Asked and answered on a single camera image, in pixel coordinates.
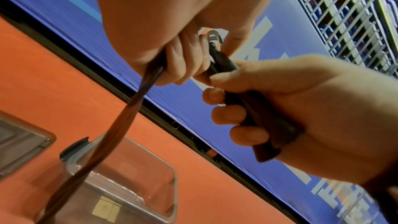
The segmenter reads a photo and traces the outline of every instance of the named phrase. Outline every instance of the fingernail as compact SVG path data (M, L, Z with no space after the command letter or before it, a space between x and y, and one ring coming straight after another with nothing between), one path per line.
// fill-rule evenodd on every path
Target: fingernail
M241 122L246 117L246 110L241 106L226 107L223 115L226 120Z
M223 98L223 92L220 89L212 89L209 92L209 99L213 102L220 102Z
M211 83L222 83L222 82L226 81L230 75L231 75L231 72L218 73L216 75L210 76L210 80L211 80Z
M253 145L265 143L269 139L269 134L265 129L255 128L247 132L247 141Z

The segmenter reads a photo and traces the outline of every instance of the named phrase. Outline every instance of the metal rack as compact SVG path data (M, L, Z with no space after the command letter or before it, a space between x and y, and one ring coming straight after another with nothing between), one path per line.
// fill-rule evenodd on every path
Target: metal rack
M398 0L299 1L333 57L398 78Z

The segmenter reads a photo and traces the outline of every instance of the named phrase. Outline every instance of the black edge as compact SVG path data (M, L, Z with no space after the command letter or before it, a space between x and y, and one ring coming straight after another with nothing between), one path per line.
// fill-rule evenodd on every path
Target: black edge
M0 0L0 16L20 31L52 51L54 54L61 57L73 67L83 72L87 77L106 88L124 102L129 101L135 93L134 90L130 89L112 74L98 66L86 55L81 53L10 0ZM251 190L260 198L281 211L295 223L309 224L307 220L291 207L279 200L271 192L263 188L259 183L250 178L221 155L218 154L214 158L207 156L205 152L209 150L210 147L206 143L182 126L178 127L178 129L175 129L177 127L172 127L171 124L175 123L175 121L148 100L144 100L140 113L164 129L167 133L184 143L190 149L194 150L206 160L217 166L219 169L230 175L233 179Z

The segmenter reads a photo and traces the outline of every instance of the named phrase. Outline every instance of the orange counter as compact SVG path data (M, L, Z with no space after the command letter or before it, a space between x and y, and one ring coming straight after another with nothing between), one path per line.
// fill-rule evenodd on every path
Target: orange counter
M0 19L0 110L57 136L47 150L0 181L0 223L33 223L59 183L59 153L80 138L104 133L124 105ZM144 116L137 116L127 135L176 169L176 223L293 223Z

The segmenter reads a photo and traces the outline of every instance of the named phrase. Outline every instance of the clear plastic container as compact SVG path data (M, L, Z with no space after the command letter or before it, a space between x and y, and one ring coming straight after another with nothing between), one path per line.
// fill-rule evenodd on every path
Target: clear plastic container
M66 161L68 175L88 160L103 135ZM125 137L57 214L57 224L163 224L177 216L174 168Z

